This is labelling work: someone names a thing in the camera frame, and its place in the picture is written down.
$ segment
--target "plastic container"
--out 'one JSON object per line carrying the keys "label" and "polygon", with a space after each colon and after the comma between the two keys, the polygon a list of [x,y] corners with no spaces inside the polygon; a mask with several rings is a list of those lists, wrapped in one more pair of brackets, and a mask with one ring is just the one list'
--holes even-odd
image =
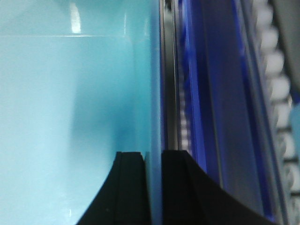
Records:
{"label": "plastic container", "polygon": [[117,151],[153,146],[159,170],[150,4],[0,1],[1,224],[75,224]]}

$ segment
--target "black rubber piece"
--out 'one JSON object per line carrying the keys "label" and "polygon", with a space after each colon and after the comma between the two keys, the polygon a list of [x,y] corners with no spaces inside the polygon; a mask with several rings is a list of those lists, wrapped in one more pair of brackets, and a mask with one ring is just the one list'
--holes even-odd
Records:
{"label": "black rubber piece", "polygon": [[117,152],[111,171],[78,225],[149,225],[145,162],[139,152]]}
{"label": "black rubber piece", "polygon": [[274,225],[223,191],[186,151],[162,154],[164,225]]}

